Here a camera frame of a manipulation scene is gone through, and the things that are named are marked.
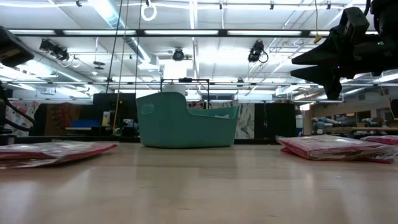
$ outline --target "light fixture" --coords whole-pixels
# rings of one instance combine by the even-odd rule
[[[361,90],[364,90],[365,88],[359,88],[359,89],[356,89],[356,90],[351,90],[351,91],[348,91],[348,92],[346,92],[346,93],[343,93],[344,95],[350,95],[350,94],[353,94],[353,93],[356,93],[356,92],[359,92],[359,91],[361,91]]]
[[[311,103],[307,103],[300,106],[300,111],[309,111],[311,107]]]
[[[330,33],[330,31],[318,31],[318,35],[321,35],[321,36],[328,36],[329,33]],[[316,36],[316,35],[317,35],[316,31],[310,32],[310,36]]]
[[[218,35],[218,30],[145,30],[146,35]]]
[[[374,80],[373,83],[378,84],[378,83],[382,83],[382,82],[388,82],[391,80],[395,80],[397,78],[398,78],[398,74],[384,75],[383,77]]]
[[[18,88],[23,88],[23,89],[25,89],[25,90],[36,91],[35,88],[31,87],[30,85],[26,85],[26,84],[18,84],[18,85],[15,85],[15,84],[8,84],[8,85],[14,86],[14,87],[18,87]]]
[[[294,30],[229,30],[228,35],[297,36],[302,31]]]
[[[71,90],[68,88],[57,88],[57,92],[62,93],[64,95],[76,97],[76,98],[87,98],[88,96],[82,92]]]
[[[55,35],[54,30],[20,30],[20,29],[11,29],[9,30],[15,35]]]
[[[136,35],[137,32],[135,30],[64,30],[63,33],[65,35]]]
[[[114,18],[115,14],[116,15],[119,14],[109,0],[88,0],[88,2],[97,11],[97,13],[105,20],[118,19]]]
[[[379,35],[379,33],[377,31],[366,31],[367,35],[371,35],[371,34],[376,34]]]

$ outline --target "teal plastic basket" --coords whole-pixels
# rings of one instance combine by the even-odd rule
[[[147,147],[169,149],[231,146],[238,109],[187,109],[185,97],[174,92],[138,98],[141,143]]]

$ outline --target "ceiling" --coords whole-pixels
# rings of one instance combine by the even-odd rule
[[[145,21],[140,16],[141,1],[131,0],[127,7],[127,0],[112,1],[117,10],[120,4],[121,17],[125,19],[129,29],[294,29],[315,30],[316,10],[313,10],[313,0],[275,0],[274,10],[269,10],[270,1],[260,0],[223,0],[223,10],[220,10],[220,0],[195,0],[192,7],[194,16],[190,14],[191,0],[152,0],[156,5],[157,15],[151,21]],[[80,1],[83,7],[77,7],[75,1],[67,0],[30,0],[30,1],[0,1],[0,26],[8,29],[109,29],[107,22],[99,15],[89,1]],[[341,9],[347,6],[364,8],[365,0],[331,0],[331,9],[326,10],[327,0],[318,0],[318,28],[328,30],[338,24]],[[146,16],[151,15],[152,9],[146,9]],[[42,37],[21,37],[21,39],[38,55],[50,59],[54,66],[59,66],[54,57],[39,50]],[[160,72],[148,72],[137,69],[137,57],[128,45],[124,45],[122,38],[100,37],[96,50],[95,37],[51,37],[55,43],[68,48],[70,55],[79,60],[62,63],[67,70],[71,70],[87,78],[87,80],[105,81],[109,75],[118,81],[153,82],[160,80]],[[266,64],[248,63],[249,49],[256,40],[262,40],[269,53]],[[313,38],[257,38],[257,37],[140,37],[139,45],[149,54],[157,55],[160,64],[170,61],[170,52],[182,48],[190,61],[187,62],[187,76],[194,77],[192,65],[194,54],[193,44],[196,43],[196,60],[198,78],[209,78],[214,82],[236,82],[244,78],[245,82],[288,82],[299,83],[301,80],[290,76],[291,70],[302,68],[292,65],[290,59],[296,57],[321,44],[314,44]],[[104,70],[96,70],[94,61],[104,62]],[[369,75],[358,77],[353,83],[366,83],[372,79]],[[156,89],[159,85],[140,85],[142,89]],[[277,85],[260,86],[258,90],[276,90]],[[122,85],[123,89],[131,89],[131,85]],[[213,86],[217,90],[237,89],[236,86]],[[322,89],[312,86],[294,89],[293,94],[317,92]]]

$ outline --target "window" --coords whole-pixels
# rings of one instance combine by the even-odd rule
[[[362,123],[362,119],[371,118],[371,111],[358,112],[357,115],[358,115],[358,122]]]
[[[377,110],[377,116],[386,120],[386,121],[391,121],[394,119],[392,116],[390,108],[383,108],[383,109],[378,109]]]
[[[356,113],[336,115],[336,121],[341,121],[343,123],[349,123],[356,126]]]

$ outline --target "desk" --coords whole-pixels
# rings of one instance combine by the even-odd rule
[[[121,143],[69,166],[0,170],[0,223],[398,223],[398,165],[280,148]]]

